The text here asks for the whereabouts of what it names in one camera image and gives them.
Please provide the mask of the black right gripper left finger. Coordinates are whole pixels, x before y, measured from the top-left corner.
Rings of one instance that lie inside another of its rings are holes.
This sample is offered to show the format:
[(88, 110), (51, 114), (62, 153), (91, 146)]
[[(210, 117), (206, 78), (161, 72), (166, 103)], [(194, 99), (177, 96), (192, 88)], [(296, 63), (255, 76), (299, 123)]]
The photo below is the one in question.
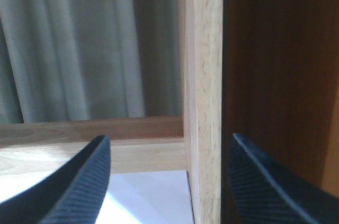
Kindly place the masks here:
[(108, 189), (110, 138), (94, 138), (61, 168), (1, 203), (1, 223), (95, 223)]

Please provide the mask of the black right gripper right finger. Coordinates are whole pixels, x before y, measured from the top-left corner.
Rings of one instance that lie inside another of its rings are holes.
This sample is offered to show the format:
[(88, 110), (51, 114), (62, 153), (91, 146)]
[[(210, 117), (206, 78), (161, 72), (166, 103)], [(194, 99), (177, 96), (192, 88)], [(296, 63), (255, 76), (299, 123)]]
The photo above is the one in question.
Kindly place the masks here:
[(338, 223), (338, 198), (234, 133), (228, 175), (242, 223)]

